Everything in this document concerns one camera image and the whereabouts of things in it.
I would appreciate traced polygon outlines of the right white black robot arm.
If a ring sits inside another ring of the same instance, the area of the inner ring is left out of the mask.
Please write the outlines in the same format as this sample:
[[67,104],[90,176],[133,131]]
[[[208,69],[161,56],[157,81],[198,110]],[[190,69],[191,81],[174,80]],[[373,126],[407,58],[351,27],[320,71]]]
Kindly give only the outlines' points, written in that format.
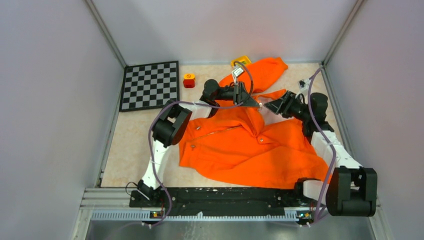
[[293,200],[307,206],[315,199],[331,216],[372,217],[377,208],[378,174],[371,167],[363,167],[338,140],[326,120],[328,106],[323,93],[313,92],[304,102],[301,95],[291,91],[264,104],[276,115],[300,120],[302,133],[328,165],[324,180],[304,180],[293,192]]

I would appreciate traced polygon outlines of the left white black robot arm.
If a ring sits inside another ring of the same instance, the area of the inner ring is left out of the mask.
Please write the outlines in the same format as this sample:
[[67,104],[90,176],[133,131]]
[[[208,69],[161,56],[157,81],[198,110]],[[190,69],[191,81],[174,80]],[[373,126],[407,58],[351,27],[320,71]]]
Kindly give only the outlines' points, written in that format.
[[219,86],[214,79],[205,82],[198,101],[168,100],[149,128],[150,165],[137,184],[141,200],[149,207],[160,202],[162,181],[160,165],[168,157],[168,148],[178,144],[184,136],[189,121],[213,117],[224,106],[219,101],[230,101],[233,107],[259,108],[253,97],[254,83],[246,89],[245,83],[234,80],[229,85]]

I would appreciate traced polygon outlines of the orange jacket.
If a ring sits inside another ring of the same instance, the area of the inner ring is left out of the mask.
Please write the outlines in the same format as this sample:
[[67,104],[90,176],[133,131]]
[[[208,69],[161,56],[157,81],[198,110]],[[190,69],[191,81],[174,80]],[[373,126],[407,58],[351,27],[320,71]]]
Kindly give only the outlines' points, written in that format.
[[327,163],[302,131],[302,122],[263,108],[220,100],[210,118],[191,120],[179,142],[179,165],[230,184],[292,189],[301,178],[324,180]]

